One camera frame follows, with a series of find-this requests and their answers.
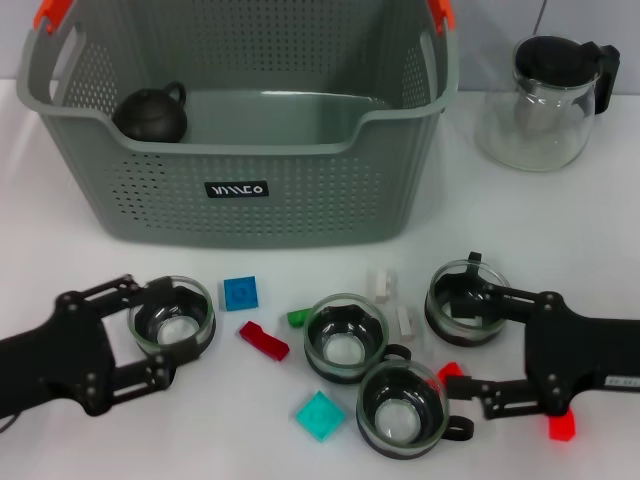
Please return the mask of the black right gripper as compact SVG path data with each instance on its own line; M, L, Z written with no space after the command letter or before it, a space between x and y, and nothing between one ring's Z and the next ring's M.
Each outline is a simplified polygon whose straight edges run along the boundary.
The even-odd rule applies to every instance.
M528 415L562 416L586 391L639 391L639 322L581 316L555 292L534 294L485 282L456 288L454 317L525 326L527 380L486 381L449 376L448 396L478 399L486 420Z

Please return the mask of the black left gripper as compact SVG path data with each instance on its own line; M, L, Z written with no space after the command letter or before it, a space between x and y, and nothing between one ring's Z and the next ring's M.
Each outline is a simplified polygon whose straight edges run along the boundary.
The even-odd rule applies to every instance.
M179 367L200 357L196 341L165 345L144 360L115 368L102 319L174 297L173 282L145 285L125 275L56 299L42 325L1 341L1 416L50 401L77 402L90 416L171 387Z

